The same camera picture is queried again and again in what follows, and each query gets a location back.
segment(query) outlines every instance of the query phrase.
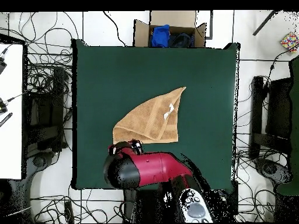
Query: cable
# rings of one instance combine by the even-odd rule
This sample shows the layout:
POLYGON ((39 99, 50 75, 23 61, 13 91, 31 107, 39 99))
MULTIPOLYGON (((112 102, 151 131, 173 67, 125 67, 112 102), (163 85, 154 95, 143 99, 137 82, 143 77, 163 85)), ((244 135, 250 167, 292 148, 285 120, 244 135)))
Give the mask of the cable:
POLYGON ((7 46, 7 47, 0 53, 0 57, 1 57, 2 54, 4 55, 4 54, 7 52, 8 48, 11 47, 12 45, 14 45, 14 44, 10 44, 9 46, 7 46))
POLYGON ((22 209, 21 211, 17 211, 17 212, 15 212, 15 213, 9 214, 9 215, 7 215, 7 216, 12 216, 12 215, 21 213, 21 212, 23 212, 23 211, 27 211, 27 210, 30 209, 31 207, 32 207, 32 206, 30 206, 30 207, 28 207, 28 208, 26 208, 26 209, 22 209))
POLYGON ((63 196, 63 195, 56 195, 56 196, 53 196, 53 197, 62 197, 61 199, 52 199, 43 209, 41 209, 41 211, 34 217, 34 222, 35 223, 38 223, 38 219, 39 217, 42 215, 42 214, 48 214, 48 216, 51 218, 51 220, 47 220, 46 222, 52 222, 52 224, 55 224, 56 221, 58 221, 59 224, 63 224, 61 221, 60 221, 60 217, 63 216, 65 217, 65 213, 61 213, 57 207, 57 204, 61 201, 65 201, 65 200, 68 200, 68 201, 71 201, 73 204, 75 204, 76 206, 80 207, 81 209, 83 209, 85 211, 84 214, 88 214, 88 216, 91 216, 92 219, 96 222, 96 223, 101 223, 101 222, 98 222, 96 220, 96 218, 92 215, 93 212, 96 212, 96 211, 99 211, 99 212, 102 212, 104 213, 105 217, 106 217, 106 220, 105 222, 107 222, 107 214, 105 211, 103 211, 102 209, 96 209, 94 211, 89 211, 88 209, 86 209, 84 206, 82 205, 79 205, 77 204, 74 200, 72 200, 70 197, 68 196, 63 196), (50 214, 50 212, 54 212, 56 214, 56 218, 54 219, 53 216, 50 214))
POLYGON ((120 42, 122 42, 123 44, 124 44, 124 46, 126 47, 126 44, 119 38, 119 28, 117 27, 117 24, 115 23, 115 21, 114 20, 112 20, 112 18, 109 16, 109 15, 107 15, 106 14, 106 12, 105 11, 103 11, 103 13, 104 13, 104 15, 105 16, 107 16, 112 22, 113 22, 113 24, 115 25, 115 27, 116 27, 116 31, 117 31, 117 38, 119 39, 119 41, 120 42))

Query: brown towel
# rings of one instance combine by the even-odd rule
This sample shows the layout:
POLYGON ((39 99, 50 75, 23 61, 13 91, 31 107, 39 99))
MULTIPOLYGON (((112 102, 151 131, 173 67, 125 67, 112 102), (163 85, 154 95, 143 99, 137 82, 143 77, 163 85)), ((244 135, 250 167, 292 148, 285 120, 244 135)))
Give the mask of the brown towel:
POLYGON ((180 95, 185 88, 157 96, 131 110, 113 128, 113 143, 132 139, 144 144, 177 142, 180 95), (172 112, 165 115, 172 106, 172 112))

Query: blue cloth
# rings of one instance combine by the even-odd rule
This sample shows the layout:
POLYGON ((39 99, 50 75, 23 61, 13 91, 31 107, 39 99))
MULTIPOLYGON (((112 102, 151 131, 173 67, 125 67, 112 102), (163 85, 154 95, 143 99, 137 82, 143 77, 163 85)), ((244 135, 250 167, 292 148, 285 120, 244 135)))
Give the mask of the blue cloth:
POLYGON ((155 27, 152 34, 153 47, 168 47, 169 40, 169 25, 155 27))

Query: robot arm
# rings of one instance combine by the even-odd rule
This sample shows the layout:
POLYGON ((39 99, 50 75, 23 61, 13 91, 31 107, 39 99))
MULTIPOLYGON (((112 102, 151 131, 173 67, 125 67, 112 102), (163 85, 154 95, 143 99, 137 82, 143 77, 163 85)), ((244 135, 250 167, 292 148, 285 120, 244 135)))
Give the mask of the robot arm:
POLYGON ((192 172, 173 154, 166 152, 141 153, 129 142, 111 146, 105 161, 105 180, 118 189, 135 189, 149 184, 171 181, 192 172))

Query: towel tag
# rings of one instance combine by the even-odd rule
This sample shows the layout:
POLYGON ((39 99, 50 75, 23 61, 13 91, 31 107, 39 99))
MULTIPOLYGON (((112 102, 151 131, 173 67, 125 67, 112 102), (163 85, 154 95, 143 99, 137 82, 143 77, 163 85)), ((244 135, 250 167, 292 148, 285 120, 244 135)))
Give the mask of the towel tag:
POLYGON ((170 113, 171 113, 172 111, 174 111, 174 109, 175 109, 175 108, 173 107, 173 104, 172 104, 172 103, 169 105, 169 107, 170 107, 171 109, 170 109, 170 111, 168 111, 167 113, 164 114, 164 120, 166 120, 167 117, 168 117, 168 115, 170 115, 170 113))

